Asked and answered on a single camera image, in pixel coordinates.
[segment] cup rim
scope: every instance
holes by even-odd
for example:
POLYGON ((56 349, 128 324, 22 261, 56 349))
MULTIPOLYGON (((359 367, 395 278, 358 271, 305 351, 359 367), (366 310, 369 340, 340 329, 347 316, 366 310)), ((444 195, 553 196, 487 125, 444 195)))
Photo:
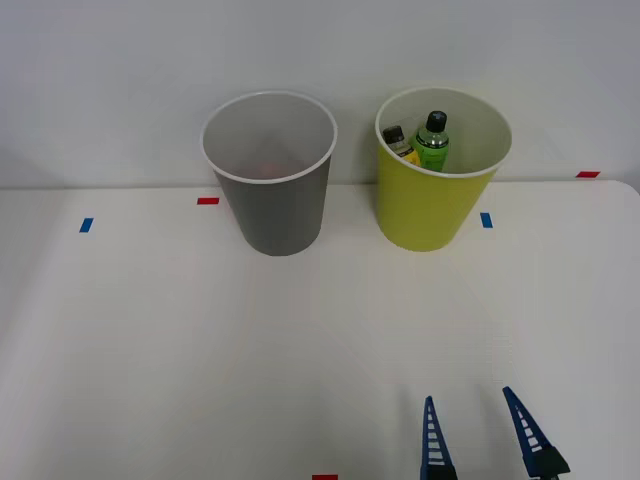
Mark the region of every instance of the cup rim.
POLYGON ((421 173, 423 175, 429 175, 432 177, 440 177, 440 178, 473 178, 473 177, 480 177, 482 175, 486 175, 487 173, 490 173, 494 170, 497 170, 498 167, 500 167, 500 165, 502 165, 508 154, 509 151, 507 151, 507 153, 505 154, 504 157, 502 157, 502 159, 498 162, 496 162, 494 165, 491 165, 488 168, 485 168, 483 170, 478 170, 477 172, 469 172, 469 173, 443 173, 443 172, 434 172, 432 170, 427 170, 426 168, 422 168, 422 167, 418 167, 416 165, 413 165, 411 163, 409 163, 408 161, 404 160, 402 157, 398 156, 396 153, 394 153, 393 150, 391 150, 391 148, 389 148, 389 145, 387 145, 387 142, 384 141, 384 138, 382 138, 382 133, 380 132, 380 117, 382 116, 382 112, 384 112, 384 110, 387 108, 387 106, 389 106, 389 104, 391 102, 394 102, 395 100, 397 100, 400 97, 403 97, 405 95, 409 95, 411 93, 415 93, 415 92, 420 92, 420 91, 424 91, 424 90, 446 90, 449 92, 454 92, 454 93, 461 93, 463 95, 466 95, 468 97, 473 98, 474 100, 484 103, 486 106, 488 106, 489 108, 491 108, 493 111, 495 111, 498 116, 504 121, 504 124, 507 127, 507 130, 509 131, 509 150, 511 150, 511 143, 512 143, 512 138, 513 138, 513 133, 511 131, 511 126, 509 125, 509 122, 507 121, 507 119, 504 117, 504 115, 502 115, 502 113, 500 113, 500 111, 495 108, 493 105, 491 105, 489 102, 487 102, 486 100, 483 100, 481 98, 478 98, 474 95, 471 95, 470 93, 467 93, 463 90, 458 90, 455 88, 447 88, 447 87, 415 87, 415 88, 409 88, 407 90, 403 90, 399 93, 396 93, 395 95, 393 95, 392 97, 390 97, 389 99, 387 99, 382 106, 378 109, 378 113, 376 114, 376 122, 375 122, 375 129, 376 129, 376 137, 378 137, 378 143, 380 144, 380 146, 382 146, 382 148, 384 148, 384 150, 391 156, 391 158, 393 158, 394 160, 402 163, 403 166, 405 167, 409 167, 412 170, 415 170, 418 173, 421 173))
POLYGON ((229 100, 228 102, 223 103, 222 105, 220 105, 218 108, 216 108, 213 111, 213 114, 205 122, 204 128, 202 129, 202 132, 200 133, 200 148, 201 148, 202 153, 204 154, 205 158, 209 162, 209 165, 211 166, 211 168, 213 168, 213 170, 217 174, 220 174, 220 175, 222 175, 222 176, 224 176, 224 177, 226 177, 226 178, 228 178, 230 180, 234 180, 236 182, 241 182, 241 183, 248 183, 248 184, 252 184, 252 185, 273 185, 273 184, 277 184, 277 183, 290 182, 292 180, 296 180, 296 179, 298 179, 300 177, 304 177, 305 175, 308 175, 309 173, 313 172, 317 168, 320 168, 320 166, 322 164, 324 164, 331 157, 331 154, 333 153, 333 150, 334 150, 334 148, 336 146, 336 142, 337 141, 338 141, 338 124, 336 123, 336 119, 333 118, 333 114, 329 111, 329 109, 327 107, 325 107, 322 103, 320 103, 320 101, 316 100, 315 98, 310 97, 309 95, 305 95, 304 93, 293 92, 291 90, 261 90, 261 91, 258 91, 258 92, 251 92, 251 93, 247 93, 247 94, 241 95, 239 97, 235 97, 235 98, 229 100), (232 173, 229 173, 229 172, 223 170, 222 168, 218 167, 216 164, 214 164, 211 161, 211 159, 207 155, 207 152, 204 149, 204 135, 205 135, 205 132, 207 131, 207 127, 209 126, 209 124, 213 121, 213 119, 217 115, 220 114, 220 112, 222 112, 227 107, 233 105, 234 103, 242 102, 242 101, 247 100, 249 98, 254 98, 254 97, 258 97, 258 96, 262 96, 262 95, 283 95, 283 96, 301 98, 303 100, 306 100, 309 103, 312 103, 316 107, 320 108, 320 110, 322 110, 327 115, 327 117, 329 117, 329 120, 331 121, 331 125, 333 127, 333 140, 331 142, 331 146, 329 147, 327 152, 324 154, 324 156, 322 156, 320 158, 320 160, 315 162, 310 167, 308 167, 308 168, 306 168, 306 169, 304 169, 304 170, 302 170, 302 171, 300 171, 298 173, 295 173, 293 175, 289 175, 289 176, 286 176, 286 177, 270 178, 270 179, 253 179, 253 178, 245 178, 245 177, 240 177, 238 175, 233 175, 232 173))

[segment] black bottle cap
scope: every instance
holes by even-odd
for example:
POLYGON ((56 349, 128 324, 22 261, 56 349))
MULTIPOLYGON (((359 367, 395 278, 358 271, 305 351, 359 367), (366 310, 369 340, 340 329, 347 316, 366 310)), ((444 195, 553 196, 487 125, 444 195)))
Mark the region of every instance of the black bottle cap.
POLYGON ((401 142, 404 140, 402 127, 400 125, 394 125, 393 127, 385 128, 382 131, 382 137, 388 144, 401 142))
POLYGON ((447 124, 447 114, 438 110, 431 112, 427 119, 427 130, 433 133, 444 132, 447 124))

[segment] yellow cup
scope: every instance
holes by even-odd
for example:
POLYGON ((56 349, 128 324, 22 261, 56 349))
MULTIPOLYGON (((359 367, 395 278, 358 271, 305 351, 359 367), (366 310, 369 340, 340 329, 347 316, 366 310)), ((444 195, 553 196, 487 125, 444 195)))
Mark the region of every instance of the yellow cup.
POLYGON ((417 252, 448 244, 511 148, 511 129, 491 105, 463 92, 417 88, 387 100, 376 115, 378 224, 396 245, 417 252), (407 137, 433 110, 447 114, 449 156, 442 172, 393 153, 382 131, 400 125, 407 137))

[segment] blue tape marker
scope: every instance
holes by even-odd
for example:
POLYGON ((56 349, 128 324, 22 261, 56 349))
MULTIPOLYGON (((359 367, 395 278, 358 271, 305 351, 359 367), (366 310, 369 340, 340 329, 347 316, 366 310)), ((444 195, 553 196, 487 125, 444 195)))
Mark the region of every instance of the blue tape marker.
POLYGON ((80 227, 80 233, 89 233, 91 225, 93 224, 93 218, 85 218, 80 227))
POLYGON ((484 228, 493 228, 493 222, 491 221, 491 215, 486 212, 480 214, 480 218, 482 219, 482 226, 484 228))

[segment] green bottle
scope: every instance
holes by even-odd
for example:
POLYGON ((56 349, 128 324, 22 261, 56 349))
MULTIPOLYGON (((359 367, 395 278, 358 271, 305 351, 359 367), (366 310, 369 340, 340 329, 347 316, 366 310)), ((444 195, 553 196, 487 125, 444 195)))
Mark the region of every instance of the green bottle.
POLYGON ((441 172, 449 153, 449 135, 444 131, 447 114, 434 111, 429 114, 424 127, 418 128, 409 144, 420 155, 422 168, 441 172))

